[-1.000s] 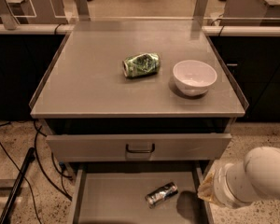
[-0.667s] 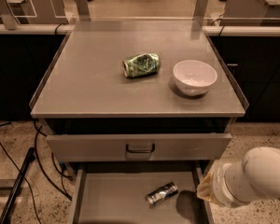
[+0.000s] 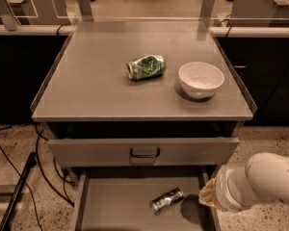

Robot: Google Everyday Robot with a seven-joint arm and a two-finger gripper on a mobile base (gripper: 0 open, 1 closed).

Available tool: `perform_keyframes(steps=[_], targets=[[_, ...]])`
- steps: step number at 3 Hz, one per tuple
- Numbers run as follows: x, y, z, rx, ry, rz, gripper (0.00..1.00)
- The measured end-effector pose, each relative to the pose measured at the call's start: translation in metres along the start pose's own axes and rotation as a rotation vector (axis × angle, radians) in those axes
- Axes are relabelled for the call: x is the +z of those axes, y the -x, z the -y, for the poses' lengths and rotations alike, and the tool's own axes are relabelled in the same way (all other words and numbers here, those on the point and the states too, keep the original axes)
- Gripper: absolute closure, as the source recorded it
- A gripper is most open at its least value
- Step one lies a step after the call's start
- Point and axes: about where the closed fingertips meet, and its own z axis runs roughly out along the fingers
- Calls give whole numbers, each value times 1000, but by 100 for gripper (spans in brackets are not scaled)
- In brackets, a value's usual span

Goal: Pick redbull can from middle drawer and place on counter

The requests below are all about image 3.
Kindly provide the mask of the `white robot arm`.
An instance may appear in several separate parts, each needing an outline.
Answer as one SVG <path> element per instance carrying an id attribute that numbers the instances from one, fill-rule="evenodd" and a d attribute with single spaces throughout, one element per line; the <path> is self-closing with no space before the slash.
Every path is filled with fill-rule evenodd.
<path id="1" fill-rule="evenodd" d="M 220 171 L 202 188 L 198 201 L 232 213 L 260 204 L 289 205 L 289 157 L 255 154 L 239 169 Z"/>

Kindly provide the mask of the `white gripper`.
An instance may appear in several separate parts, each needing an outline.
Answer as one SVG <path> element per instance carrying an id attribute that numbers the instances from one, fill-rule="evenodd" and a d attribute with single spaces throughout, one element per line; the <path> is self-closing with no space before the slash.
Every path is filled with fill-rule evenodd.
<path id="1" fill-rule="evenodd" d="M 232 213 L 250 209 L 256 198 L 243 168 L 220 170 L 198 195 L 200 204 Z"/>

